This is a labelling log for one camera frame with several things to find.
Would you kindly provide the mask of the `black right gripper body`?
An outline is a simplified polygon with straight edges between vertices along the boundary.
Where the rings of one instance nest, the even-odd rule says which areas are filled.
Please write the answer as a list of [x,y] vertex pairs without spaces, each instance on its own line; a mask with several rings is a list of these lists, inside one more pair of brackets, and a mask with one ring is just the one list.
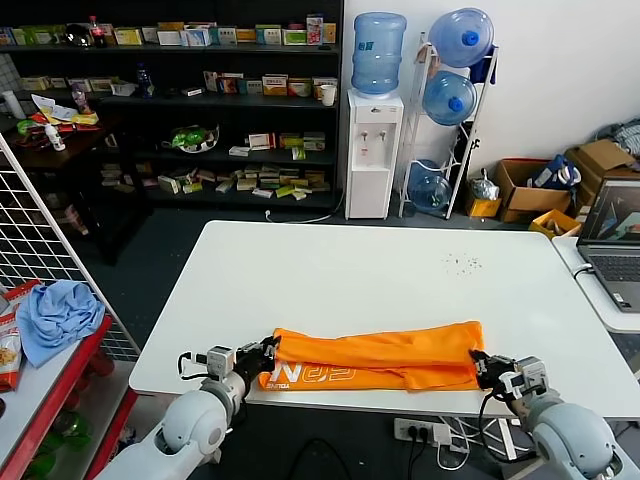
[[490,375],[490,388],[481,390],[491,390],[501,384],[499,377],[504,373],[514,373],[516,371],[516,361],[502,356],[490,355],[491,358],[485,363]]

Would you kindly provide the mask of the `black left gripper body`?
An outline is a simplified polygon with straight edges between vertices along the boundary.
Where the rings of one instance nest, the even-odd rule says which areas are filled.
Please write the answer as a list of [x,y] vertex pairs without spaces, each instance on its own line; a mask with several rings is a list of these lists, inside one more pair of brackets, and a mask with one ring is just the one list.
[[246,383],[252,383],[261,373],[271,373],[273,371],[260,369],[261,356],[264,353],[260,342],[247,344],[236,351],[233,371]]

